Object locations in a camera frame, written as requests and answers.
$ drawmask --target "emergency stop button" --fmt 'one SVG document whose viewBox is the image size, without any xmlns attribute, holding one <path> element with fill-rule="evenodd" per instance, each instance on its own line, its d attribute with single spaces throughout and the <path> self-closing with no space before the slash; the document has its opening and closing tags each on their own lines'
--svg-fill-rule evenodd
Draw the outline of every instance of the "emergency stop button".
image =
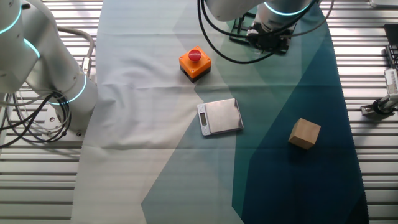
<svg viewBox="0 0 398 224">
<path fill-rule="evenodd" d="M 196 49 L 191 50 L 191 51 L 188 53 L 188 58 L 189 58 L 192 62 L 197 63 L 197 62 L 199 62 L 199 60 L 201 59 L 201 53 L 200 53 L 199 50 L 196 50 Z"/>
</svg>

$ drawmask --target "black cable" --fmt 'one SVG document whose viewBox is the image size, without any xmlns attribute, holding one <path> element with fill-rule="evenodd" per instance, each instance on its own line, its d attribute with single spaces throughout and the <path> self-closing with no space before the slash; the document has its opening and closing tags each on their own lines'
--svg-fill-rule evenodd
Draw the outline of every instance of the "black cable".
<svg viewBox="0 0 398 224">
<path fill-rule="evenodd" d="M 232 63 L 236 63 L 236 64 L 240 64 L 240 65 L 247 65 L 247 64 L 251 64 L 251 63 L 260 62 L 260 61 L 262 61 L 262 60 L 264 60 L 264 59 L 269 58 L 270 56 L 272 56 L 272 55 L 274 54 L 274 52 L 271 52 L 271 53 L 269 53 L 269 54 L 267 54 L 267 55 L 265 55 L 265 56 L 263 56 L 263 57 L 261 57 L 261 58 L 258 58 L 258 59 L 255 59 L 255 60 L 251 60 L 251 61 L 246 61 L 246 62 L 237 61 L 237 60 L 231 59 L 231 58 L 227 57 L 226 55 L 222 54 L 219 50 L 217 50 L 217 48 L 213 45 L 213 43 L 211 43 L 209 37 L 207 36 L 206 30 L 205 30 L 205 28 L 204 28 L 204 26 L 203 26 L 203 21 L 202 21 L 202 19 L 201 19 L 200 1 L 201 1 L 201 0 L 198 0 L 198 18 L 199 18 L 200 29 L 201 29 L 201 31 L 202 31 L 202 33 L 203 33 L 203 36 L 205 36 L 206 41 L 207 41 L 208 44 L 210 45 L 210 47 L 211 47 L 219 56 L 221 56 L 223 59 L 228 60 L 228 61 L 230 61 L 230 62 L 232 62 Z"/>
<path fill-rule="evenodd" d="M 23 138 L 23 136 L 28 132 L 28 129 L 32 126 L 33 122 L 34 122 L 34 118 L 37 117 L 38 113 L 42 110 L 42 108 L 44 107 L 44 105 L 51 99 L 51 97 L 54 96 L 54 93 L 52 93 L 51 95 L 47 96 L 43 102 L 40 104 L 40 106 L 37 108 L 36 111 L 34 111 L 32 113 L 32 119 L 29 121 L 29 123 L 27 124 L 27 128 L 25 128 L 25 130 L 18 135 L 14 140 L 12 140 L 11 142 L 7 143 L 7 144 L 3 144 L 0 146 L 0 149 L 4 148 L 4 147 L 9 147 L 12 144 L 14 144 L 15 142 L 17 142 L 18 140 L 20 140 L 21 138 Z"/>
<path fill-rule="evenodd" d="M 289 27 L 291 27 L 292 25 L 294 25 L 296 22 L 298 22 L 310 9 L 311 7 L 317 2 L 318 0 L 313 0 L 307 8 L 305 8 L 294 20 L 292 20 L 290 23 L 284 25 L 283 27 L 281 27 L 280 29 L 276 29 L 276 30 L 272 30 L 270 32 L 264 33 L 264 34 L 253 34 L 250 35 L 250 37 L 264 37 L 267 35 L 272 35 L 272 34 L 278 34 L 281 33 L 283 31 L 285 31 L 286 29 L 288 29 Z M 201 10 L 203 11 L 203 16 L 205 17 L 206 21 L 209 23 L 210 26 L 212 26 L 212 28 L 214 28 L 215 30 L 217 30 L 218 32 L 228 35 L 230 37 L 239 37 L 239 38 L 246 38 L 247 36 L 245 35 L 239 35 L 239 34 L 233 34 L 230 32 L 226 32 L 220 28 L 218 28 L 216 25 L 214 25 L 214 23 L 212 23 L 212 21 L 210 20 L 210 18 L 207 15 L 206 12 L 206 7 L 205 7 L 205 0 L 198 0 L 198 8 L 201 8 Z"/>
<path fill-rule="evenodd" d="M 58 103 L 59 103 L 60 106 L 61 106 L 62 113 L 63 113 L 63 119 L 66 120 L 67 115 L 68 115 L 68 112 L 69 112 L 68 103 L 66 103 L 67 100 L 65 99 L 65 97 L 63 97 L 63 96 L 62 96 L 61 94 L 59 94 L 59 93 L 55 93 L 55 95 L 56 95 L 56 97 L 57 97 L 56 100 L 58 101 Z M 16 99 L 15 94 L 13 94 L 12 97 L 14 98 L 14 102 L 16 102 L 17 99 Z M 20 119 L 20 121 L 22 121 L 22 116 L 21 116 L 21 114 L 20 114 L 19 108 L 16 106 L 15 109 L 16 109 L 16 113 L 17 113 L 17 115 L 18 115 L 18 118 Z M 59 129 L 59 131 L 56 133 L 56 135 L 53 136 L 53 137 L 51 137 L 50 139 L 47 139 L 47 140 L 44 140 L 44 139 L 42 139 L 42 138 L 37 137 L 30 129 L 28 129 L 28 132 L 29 132 L 34 138 L 36 138 L 38 141 L 33 141 L 33 140 L 27 139 L 27 138 L 25 138 L 25 137 L 22 137 L 22 139 L 23 139 L 24 141 L 27 141 L 27 142 L 30 142 L 30 143 L 50 143 L 50 142 L 55 142 L 55 141 L 58 141 L 59 139 L 61 139 L 62 137 L 64 137 L 64 136 L 66 135 L 66 131 L 68 130 L 69 125 L 68 125 L 67 129 L 66 129 L 64 132 L 62 132 L 63 129 L 65 128 L 65 126 L 66 126 L 66 123 L 64 123 L 64 124 L 62 125 L 62 127 Z M 17 132 L 17 130 L 16 130 L 15 128 L 11 128 L 11 129 L 14 131 L 14 133 L 15 133 L 17 136 L 19 135 L 19 133 Z"/>
<path fill-rule="evenodd" d="M 379 108 L 380 101 L 381 101 L 381 99 L 378 99 L 375 102 L 373 102 L 372 105 L 373 105 L 374 112 L 376 112 L 377 114 L 380 114 L 380 115 L 390 115 L 394 112 L 395 108 L 388 109 L 388 112 L 384 112 L 384 111 L 380 110 L 380 108 Z"/>
<path fill-rule="evenodd" d="M 9 125 L 9 126 L 7 126 L 7 127 L 2 127 L 2 128 L 0 128 L 0 131 L 8 130 L 8 129 L 11 129 L 11 128 L 16 128 L 16 127 L 22 125 L 23 123 L 28 122 L 31 118 L 33 118 L 33 116 L 34 116 L 34 113 L 32 113 L 31 115 L 29 115 L 27 118 L 25 118 L 25 119 L 22 120 L 21 122 L 18 122 L 18 123 L 15 123 L 15 124 L 11 124 L 11 125 Z"/>
</svg>

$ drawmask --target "silver kitchen scale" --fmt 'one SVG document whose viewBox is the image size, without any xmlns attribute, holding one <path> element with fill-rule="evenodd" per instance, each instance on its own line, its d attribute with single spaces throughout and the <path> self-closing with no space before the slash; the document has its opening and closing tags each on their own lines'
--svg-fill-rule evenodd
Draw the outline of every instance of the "silver kitchen scale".
<svg viewBox="0 0 398 224">
<path fill-rule="evenodd" d="M 204 136 L 243 129 L 235 98 L 198 105 L 201 132 Z"/>
</svg>

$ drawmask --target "blue light ring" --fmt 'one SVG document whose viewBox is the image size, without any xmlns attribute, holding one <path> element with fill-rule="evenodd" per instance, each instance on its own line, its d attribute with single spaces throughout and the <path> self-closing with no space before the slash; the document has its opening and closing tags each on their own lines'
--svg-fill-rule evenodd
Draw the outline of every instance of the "blue light ring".
<svg viewBox="0 0 398 224">
<path fill-rule="evenodd" d="M 79 94 L 77 94 L 75 97 L 73 97 L 72 99 L 68 100 L 67 102 L 64 102 L 64 103 L 61 103 L 61 104 L 71 103 L 73 100 L 77 99 L 84 92 L 84 90 L 86 88 L 86 84 L 87 84 L 87 77 L 86 76 L 84 76 L 84 77 L 85 77 L 85 84 L 83 85 L 83 88 L 81 89 Z M 51 102 L 49 102 L 49 103 L 52 104 L 52 105 L 59 105 L 59 103 L 51 103 Z"/>
<path fill-rule="evenodd" d="M 35 48 L 35 46 L 33 46 L 33 44 L 31 44 L 27 39 L 24 39 L 24 42 L 25 42 L 26 45 L 28 45 L 36 53 L 37 58 L 39 59 L 40 58 L 40 53 L 37 50 L 37 48 Z"/>
<path fill-rule="evenodd" d="M 285 13 L 285 12 L 276 11 L 275 9 L 271 8 L 271 7 L 268 5 L 268 3 L 266 3 L 266 2 L 264 2 L 264 4 L 267 6 L 267 8 L 268 8 L 271 12 L 273 12 L 273 13 L 275 13 L 275 14 L 277 14 L 277 15 L 280 15 L 280 16 L 295 16 L 295 15 L 298 15 L 298 14 L 302 13 L 306 8 L 308 8 L 308 7 L 310 6 L 310 4 L 308 4 L 307 6 L 305 6 L 305 7 L 304 7 L 302 10 L 300 10 L 300 11 L 292 12 L 292 13 Z"/>
<path fill-rule="evenodd" d="M 14 27 L 14 25 L 18 22 L 18 20 L 19 20 L 21 14 L 22 14 L 22 7 L 19 7 L 19 13 L 18 13 L 18 16 L 17 16 L 17 18 L 15 19 L 15 21 L 14 21 L 11 25 L 9 25 L 8 27 L 6 27 L 5 29 L 0 30 L 0 34 L 3 34 L 3 33 L 5 33 L 5 32 L 7 32 L 7 31 L 9 31 L 12 27 Z"/>
</svg>

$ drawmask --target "dark blue fabric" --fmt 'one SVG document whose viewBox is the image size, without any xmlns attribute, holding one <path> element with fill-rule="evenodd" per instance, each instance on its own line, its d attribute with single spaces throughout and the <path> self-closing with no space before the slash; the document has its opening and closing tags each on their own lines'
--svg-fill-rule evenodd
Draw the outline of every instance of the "dark blue fabric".
<svg viewBox="0 0 398 224">
<path fill-rule="evenodd" d="M 245 224 L 369 222 L 336 59 L 327 40 L 251 158 Z M 300 118 L 321 126 L 308 151 L 288 143 Z"/>
</svg>

